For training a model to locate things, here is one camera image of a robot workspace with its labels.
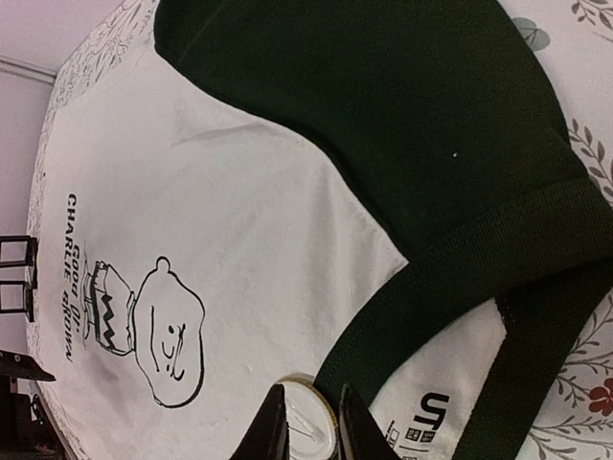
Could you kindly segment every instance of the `round object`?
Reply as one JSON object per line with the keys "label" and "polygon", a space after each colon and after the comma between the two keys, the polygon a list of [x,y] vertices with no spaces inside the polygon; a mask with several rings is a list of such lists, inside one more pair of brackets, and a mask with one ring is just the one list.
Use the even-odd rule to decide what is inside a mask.
{"label": "round object", "polygon": [[336,449],[336,417],[308,382],[285,379],[289,454],[294,460],[329,460]]}

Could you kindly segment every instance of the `charlie brown drawing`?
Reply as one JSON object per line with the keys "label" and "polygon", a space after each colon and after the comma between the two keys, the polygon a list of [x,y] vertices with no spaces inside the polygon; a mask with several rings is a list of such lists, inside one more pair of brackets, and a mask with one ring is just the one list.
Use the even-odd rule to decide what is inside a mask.
{"label": "charlie brown drawing", "polygon": [[84,336],[93,331],[107,352],[133,353],[155,401],[167,408],[191,403],[204,381],[204,305],[160,257],[138,294],[111,264],[85,268]]}

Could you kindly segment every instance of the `dark green fabric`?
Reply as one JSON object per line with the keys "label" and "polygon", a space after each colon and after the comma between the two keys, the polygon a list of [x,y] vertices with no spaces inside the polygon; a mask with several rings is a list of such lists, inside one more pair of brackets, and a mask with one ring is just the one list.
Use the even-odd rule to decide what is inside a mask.
{"label": "dark green fabric", "polygon": [[613,256],[611,210],[493,0],[162,0],[154,33],[196,86],[317,145],[409,260],[322,366],[333,407],[348,381],[370,403],[489,297]]}
{"label": "dark green fabric", "polygon": [[613,286],[608,260],[519,287],[497,299],[510,317],[453,460],[513,460],[573,343]]}
{"label": "dark green fabric", "polygon": [[332,348],[315,386],[332,407],[346,381],[371,403],[408,357],[465,312],[510,288],[613,256],[612,225],[600,192],[579,179],[460,227],[375,294]]}
{"label": "dark green fabric", "polygon": [[322,148],[409,257],[585,176],[551,85],[493,0],[162,0],[154,32],[198,87]]}

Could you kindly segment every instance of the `white wall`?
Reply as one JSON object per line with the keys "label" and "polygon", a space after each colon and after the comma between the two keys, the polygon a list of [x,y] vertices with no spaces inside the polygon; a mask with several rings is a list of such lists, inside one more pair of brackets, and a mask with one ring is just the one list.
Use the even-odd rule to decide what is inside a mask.
{"label": "white wall", "polygon": [[[0,73],[0,235],[26,232],[34,161],[51,89]],[[0,278],[23,273],[6,271]],[[25,325],[25,315],[1,315],[0,349],[26,353]]]}
{"label": "white wall", "polygon": [[0,0],[0,55],[58,70],[124,0]]}

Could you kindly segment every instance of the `leaf print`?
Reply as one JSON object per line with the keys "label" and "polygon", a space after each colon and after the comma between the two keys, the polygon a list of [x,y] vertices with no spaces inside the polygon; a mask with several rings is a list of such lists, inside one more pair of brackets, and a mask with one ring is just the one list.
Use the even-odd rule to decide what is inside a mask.
{"label": "leaf print", "polygon": [[607,27],[613,31],[613,26],[611,25],[611,21],[609,21],[608,17],[606,17],[602,11],[598,15],[598,18],[601,20],[601,23],[604,24],[604,27]]}
{"label": "leaf print", "polygon": [[606,179],[606,177],[604,176],[602,171],[599,170],[598,168],[591,167],[590,168],[590,173],[592,173],[592,175],[594,177],[597,177],[598,179]]}
{"label": "leaf print", "polygon": [[587,458],[602,460],[602,456],[586,457],[585,452],[580,451],[584,448],[596,448],[601,449],[607,458],[610,457],[613,453],[613,443],[609,441],[608,433],[600,439],[594,439],[587,435],[587,431],[595,433],[612,429],[613,421],[606,418],[589,416],[579,422],[571,416],[557,425],[533,425],[528,437],[536,444],[539,451],[544,451],[545,458],[548,458],[551,453],[556,460],[586,460]]}
{"label": "leaf print", "polygon": [[585,140],[587,141],[587,145],[591,146],[592,145],[592,132],[590,131],[589,127],[585,127],[584,129],[585,131]]}
{"label": "leaf print", "polygon": [[601,189],[601,183],[598,181],[596,177],[594,177],[593,175],[590,175],[590,180],[592,181],[592,183],[596,186],[598,190]]}
{"label": "leaf print", "polygon": [[515,17],[513,24],[521,33],[530,49],[533,51],[541,51],[549,46],[551,39],[549,35],[542,29],[538,29],[536,24],[525,17]]}
{"label": "leaf print", "polygon": [[134,13],[130,16],[130,21],[134,20],[134,18],[136,17],[136,14],[138,13],[138,11],[141,9],[142,6],[143,4],[139,3],[138,7],[136,7],[136,10],[134,10]]}
{"label": "leaf print", "polygon": [[596,149],[596,152],[598,154],[598,161],[600,163],[604,159],[604,145],[601,141],[598,141],[598,148]]}

